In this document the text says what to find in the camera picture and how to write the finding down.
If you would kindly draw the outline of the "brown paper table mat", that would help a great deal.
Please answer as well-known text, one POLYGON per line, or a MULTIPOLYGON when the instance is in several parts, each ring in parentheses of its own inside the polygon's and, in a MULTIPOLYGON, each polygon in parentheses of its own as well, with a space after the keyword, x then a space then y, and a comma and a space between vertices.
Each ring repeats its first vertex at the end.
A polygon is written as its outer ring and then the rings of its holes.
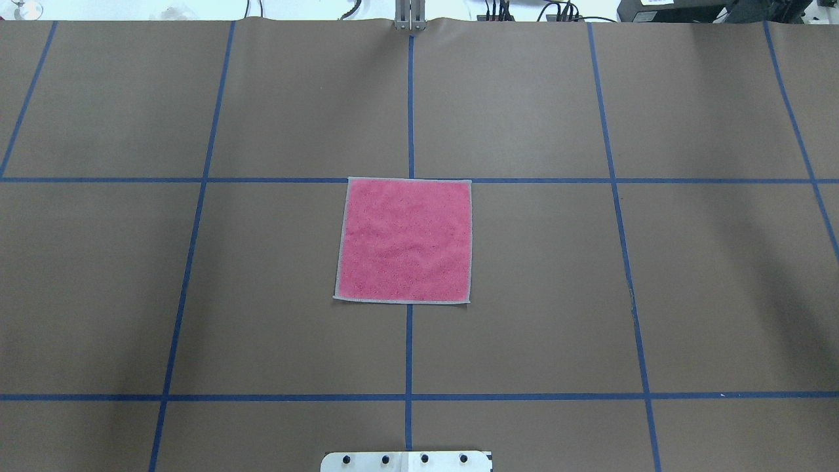
POLYGON ((2 470, 837 470, 837 27, 2 23, 2 470))

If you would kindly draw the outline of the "black device box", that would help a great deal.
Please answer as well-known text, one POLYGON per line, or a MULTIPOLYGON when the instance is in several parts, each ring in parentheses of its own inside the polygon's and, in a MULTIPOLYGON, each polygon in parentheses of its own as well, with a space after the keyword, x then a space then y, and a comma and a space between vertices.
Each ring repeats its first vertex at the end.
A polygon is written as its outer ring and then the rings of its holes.
POLYGON ((621 23, 802 24, 813 1, 621 1, 621 23))

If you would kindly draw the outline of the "pink towel with grey edge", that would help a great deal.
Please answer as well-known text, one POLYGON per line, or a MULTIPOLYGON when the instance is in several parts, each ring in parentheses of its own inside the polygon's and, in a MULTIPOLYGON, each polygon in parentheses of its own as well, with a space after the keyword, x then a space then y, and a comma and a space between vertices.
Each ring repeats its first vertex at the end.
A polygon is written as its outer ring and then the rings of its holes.
POLYGON ((472 278, 470 180, 348 179, 335 299, 467 304, 472 278))

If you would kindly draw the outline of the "aluminium profile post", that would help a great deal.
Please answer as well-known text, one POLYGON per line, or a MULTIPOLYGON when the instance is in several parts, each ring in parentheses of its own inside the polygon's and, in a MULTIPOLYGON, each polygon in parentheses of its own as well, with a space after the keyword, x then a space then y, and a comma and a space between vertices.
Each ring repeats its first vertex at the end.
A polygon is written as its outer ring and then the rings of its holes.
POLYGON ((425 30, 427 25, 425 6, 425 0, 396 0, 393 21, 395 29, 410 32, 425 30))

